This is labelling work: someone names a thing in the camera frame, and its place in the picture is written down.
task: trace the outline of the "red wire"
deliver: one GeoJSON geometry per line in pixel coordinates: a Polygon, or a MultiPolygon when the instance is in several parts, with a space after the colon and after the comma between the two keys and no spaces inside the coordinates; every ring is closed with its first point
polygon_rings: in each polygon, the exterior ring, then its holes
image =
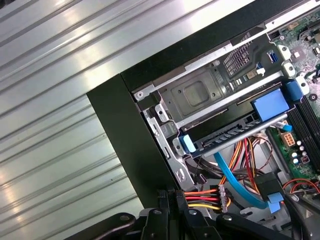
{"type": "Polygon", "coordinates": [[[245,151],[245,166],[246,166],[246,170],[248,172],[248,177],[250,179],[250,182],[252,184],[252,186],[255,185],[255,181],[254,181],[254,177],[252,176],[252,172],[250,170],[250,165],[249,165],[249,158],[248,158],[248,150],[247,150],[247,139],[244,139],[244,151],[245,151]]]}
{"type": "Polygon", "coordinates": [[[210,194],[217,192],[218,189],[211,189],[211,190],[206,190],[206,191],[186,191],[184,195],[201,195],[201,194],[210,194]]]}
{"type": "Polygon", "coordinates": [[[217,197],[202,197],[202,196],[187,196],[185,199],[187,200],[207,200],[207,201],[218,201],[217,197]]]}
{"type": "Polygon", "coordinates": [[[303,184],[313,187],[313,185],[309,182],[298,182],[293,186],[293,188],[291,188],[290,193],[292,194],[295,191],[296,187],[298,187],[299,185],[303,185],[303,184]]]}
{"type": "Polygon", "coordinates": [[[317,185],[315,185],[312,181],[309,181],[309,180],[304,179],[304,178],[295,178],[295,179],[292,179],[292,180],[286,182],[286,183],[283,185],[282,188],[285,189],[286,186],[288,186],[290,183],[295,182],[295,181],[304,181],[304,182],[307,182],[307,183],[311,184],[312,186],[314,186],[314,188],[315,188],[315,189],[318,191],[318,193],[320,194],[320,189],[317,187],[317,185]]]}

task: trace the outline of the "black memory slot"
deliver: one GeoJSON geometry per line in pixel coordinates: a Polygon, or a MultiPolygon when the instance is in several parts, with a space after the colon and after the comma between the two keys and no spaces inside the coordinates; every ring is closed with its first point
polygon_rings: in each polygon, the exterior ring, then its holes
{"type": "Polygon", "coordinates": [[[309,104],[309,101],[305,96],[302,99],[302,103],[298,104],[296,108],[306,121],[306,124],[310,129],[310,132],[314,137],[317,145],[320,146],[320,124],[317,116],[315,115],[314,111],[312,110],[309,104]]]}
{"type": "Polygon", "coordinates": [[[301,140],[305,147],[308,157],[314,167],[320,172],[320,150],[309,130],[304,117],[300,114],[298,109],[293,109],[288,112],[289,122],[293,126],[293,130],[298,139],[301,140]]]}

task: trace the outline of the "wire bundle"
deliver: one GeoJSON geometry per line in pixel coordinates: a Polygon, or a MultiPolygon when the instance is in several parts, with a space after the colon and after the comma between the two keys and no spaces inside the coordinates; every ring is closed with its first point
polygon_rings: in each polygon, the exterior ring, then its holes
{"type": "MultiPolygon", "coordinates": [[[[203,207],[212,209],[214,211],[221,210],[221,203],[219,193],[217,189],[211,189],[206,191],[194,191],[185,192],[185,199],[188,202],[188,206],[193,207],[203,207]]],[[[227,207],[231,204],[231,199],[228,199],[227,207]]]]}
{"type": "Polygon", "coordinates": [[[294,193],[296,188],[300,185],[308,185],[308,186],[311,186],[311,187],[314,187],[315,190],[318,192],[318,194],[320,194],[320,188],[315,184],[313,183],[312,181],[309,181],[307,179],[304,179],[304,178],[295,178],[295,179],[292,179],[288,182],[286,182],[284,185],[283,185],[283,189],[285,189],[289,184],[293,183],[293,182],[296,182],[296,181],[302,181],[302,182],[298,182],[296,183],[290,190],[290,193],[294,193]]]}
{"type": "MultiPolygon", "coordinates": [[[[243,180],[243,184],[251,190],[251,192],[254,192],[256,194],[259,194],[258,188],[256,186],[256,183],[254,181],[254,177],[257,175],[264,174],[260,169],[257,169],[256,167],[256,159],[255,159],[255,153],[254,148],[258,144],[259,140],[256,138],[246,138],[243,141],[239,141],[233,151],[233,155],[231,157],[231,160],[228,164],[229,169],[232,171],[234,176],[238,181],[243,180]]],[[[205,159],[199,157],[195,158],[194,161],[196,162],[197,166],[193,167],[190,164],[186,163],[189,170],[193,172],[195,175],[198,173],[205,174],[207,173],[206,177],[213,178],[213,179],[221,179],[219,182],[219,185],[223,185],[226,183],[227,179],[224,176],[223,171],[221,168],[215,164],[212,164],[211,162],[206,161],[205,159]]],[[[197,207],[200,207],[199,204],[202,203],[201,207],[207,207],[210,209],[218,210],[216,203],[220,204],[220,199],[217,197],[210,197],[210,199],[205,199],[207,194],[213,194],[217,192],[217,189],[212,189],[208,191],[200,191],[200,192],[186,192],[186,199],[189,203],[189,206],[191,207],[195,206],[195,204],[198,204],[197,207]]],[[[231,204],[231,199],[228,199],[227,206],[231,204]]]]}

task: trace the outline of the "black cable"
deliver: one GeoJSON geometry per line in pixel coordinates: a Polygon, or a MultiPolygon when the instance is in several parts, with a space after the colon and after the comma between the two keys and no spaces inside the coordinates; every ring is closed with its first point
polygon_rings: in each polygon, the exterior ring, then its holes
{"type": "Polygon", "coordinates": [[[213,173],[208,172],[206,170],[196,168],[196,167],[192,166],[190,163],[188,163],[187,161],[185,161],[185,165],[188,168],[189,172],[191,172],[193,174],[202,174],[206,179],[221,179],[222,178],[222,176],[220,177],[220,175],[213,174],[213,173]]]}
{"type": "Polygon", "coordinates": [[[306,225],[305,219],[298,210],[297,203],[286,193],[284,204],[288,209],[292,223],[292,238],[295,240],[311,240],[311,234],[306,225]]]}
{"type": "Polygon", "coordinates": [[[320,215],[320,207],[317,204],[315,204],[313,201],[310,201],[304,198],[303,196],[299,196],[298,204],[304,207],[305,209],[308,209],[313,214],[320,215]]]}

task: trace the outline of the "screw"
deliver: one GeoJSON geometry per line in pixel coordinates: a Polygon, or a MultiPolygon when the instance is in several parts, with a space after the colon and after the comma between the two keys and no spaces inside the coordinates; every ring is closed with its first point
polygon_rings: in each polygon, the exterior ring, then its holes
{"type": "Polygon", "coordinates": [[[128,221],[130,219],[130,217],[128,217],[128,216],[126,216],[126,215],[122,215],[121,217],[120,217],[120,220],[121,221],[128,221]]]}
{"type": "Polygon", "coordinates": [[[191,215],[196,215],[196,214],[197,214],[197,211],[196,211],[196,210],[191,209],[191,210],[189,210],[189,214],[191,214],[191,215]]]}
{"type": "Polygon", "coordinates": [[[138,98],[142,98],[143,95],[144,95],[144,93],[143,93],[142,91],[140,91],[140,92],[138,92],[136,95],[137,95],[138,98]]]}
{"type": "Polygon", "coordinates": [[[226,221],[231,221],[232,220],[232,217],[229,216],[229,215],[223,215],[222,218],[226,221]]]}
{"type": "Polygon", "coordinates": [[[153,213],[154,213],[154,214],[158,214],[158,215],[159,215],[159,214],[162,214],[162,212],[161,212],[160,210],[158,210],[158,209],[154,210],[153,213]]]}

